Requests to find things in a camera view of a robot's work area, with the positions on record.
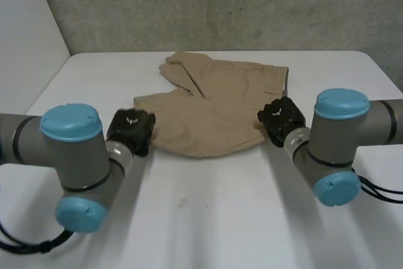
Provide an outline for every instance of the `cloth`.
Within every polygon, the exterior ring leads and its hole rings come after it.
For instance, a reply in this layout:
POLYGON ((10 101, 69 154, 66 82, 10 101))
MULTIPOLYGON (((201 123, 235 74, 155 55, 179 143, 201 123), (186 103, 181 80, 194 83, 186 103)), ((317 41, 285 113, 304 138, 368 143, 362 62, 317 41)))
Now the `cloth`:
POLYGON ((186 52, 159 69, 179 88, 135 98, 134 107, 155 114, 156 147, 191 157, 223 156, 264 141, 258 111, 281 98, 288 73, 287 67, 186 52))

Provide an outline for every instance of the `light blue joint cap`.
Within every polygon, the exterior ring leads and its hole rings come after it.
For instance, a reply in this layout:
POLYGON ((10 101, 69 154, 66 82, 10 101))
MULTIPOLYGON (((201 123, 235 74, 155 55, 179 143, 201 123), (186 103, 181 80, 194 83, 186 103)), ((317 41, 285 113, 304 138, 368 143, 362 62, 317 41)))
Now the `light blue joint cap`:
POLYGON ((316 182, 314 195, 323 205, 341 206, 354 200, 361 190, 361 182, 352 171, 340 171, 316 182))
POLYGON ((92 139, 102 131, 98 112, 87 104, 60 105, 43 115, 40 130, 47 137, 62 142, 92 139))
POLYGON ((353 89, 332 88, 321 92, 315 104, 316 115, 331 120, 347 120, 365 115, 370 100, 353 89))
POLYGON ((90 233, 97 231, 108 211, 98 203, 87 198, 65 197, 56 207, 56 219, 69 231, 90 233))

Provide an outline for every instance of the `black cable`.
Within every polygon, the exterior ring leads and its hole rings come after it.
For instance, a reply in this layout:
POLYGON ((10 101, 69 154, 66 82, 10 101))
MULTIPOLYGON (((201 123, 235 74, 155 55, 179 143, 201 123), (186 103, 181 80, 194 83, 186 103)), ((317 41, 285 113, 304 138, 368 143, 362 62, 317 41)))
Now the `black cable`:
POLYGON ((0 249, 3 249, 10 253, 14 253, 16 255, 32 255, 35 253, 48 253, 50 250, 66 242, 73 235, 73 232, 64 229, 64 231, 57 238, 51 241, 44 241, 40 244, 30 244, 14 238, 12 235, 10 235, 10 233, 8 233, 4 229, 1 223, 0 223, 0 231, 10 241, 13 241, 14 243, 17 244, 17 246, 14 246, 0 241, 0 249))
POLYGON ((386 188, 383 188, 381 186, 375 185, 372 183, 370 180, 367 178, 364 178, 363 176, 357 175, 358 178, 360 179, 361 182, 361 189, 367 193, 368 195, 377 198, 381 201, 388 202, 388 203, 394 203, 394 204, 403 204, 403 200, 395 200, 393 198, 386 197, 385 195, 382 195, 379 191, 381 192, 387 192, 387 193, 393 193, 395 195, 403 195, 402 191, 398 190, 389 190, 386 188))

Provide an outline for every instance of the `gray concrete wall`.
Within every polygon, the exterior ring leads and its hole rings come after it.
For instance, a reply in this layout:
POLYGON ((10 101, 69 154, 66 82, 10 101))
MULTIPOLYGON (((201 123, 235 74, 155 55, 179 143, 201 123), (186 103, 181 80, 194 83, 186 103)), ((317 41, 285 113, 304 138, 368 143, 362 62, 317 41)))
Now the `gray concrete wall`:
POLYGON ((72 54, 360 50, 403 89, 403 0, 48 0, 72 54))

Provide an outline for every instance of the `robotic arm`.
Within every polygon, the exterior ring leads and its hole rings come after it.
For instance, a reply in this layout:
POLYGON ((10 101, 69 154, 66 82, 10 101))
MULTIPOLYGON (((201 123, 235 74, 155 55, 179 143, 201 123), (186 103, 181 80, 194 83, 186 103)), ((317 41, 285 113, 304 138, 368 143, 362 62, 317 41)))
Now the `robotic arm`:
POLYGON ((326 206, 352 201, 361 189, 352 171, 358 146, 403 143, 403 100, 369 101, 351 89, 328 89, 317 97, 312 129, 290 98, 282 97, 258 113, 277 147, 326 206))
POLYGON ((55 107, 42 117, 0 114, 0 165, 50 166, 64 195, 56 219, 70 232, 94 232, 104 221, 135 155, 148 155, 155 116, 118 110, 104 140, 89 105, 55 107))

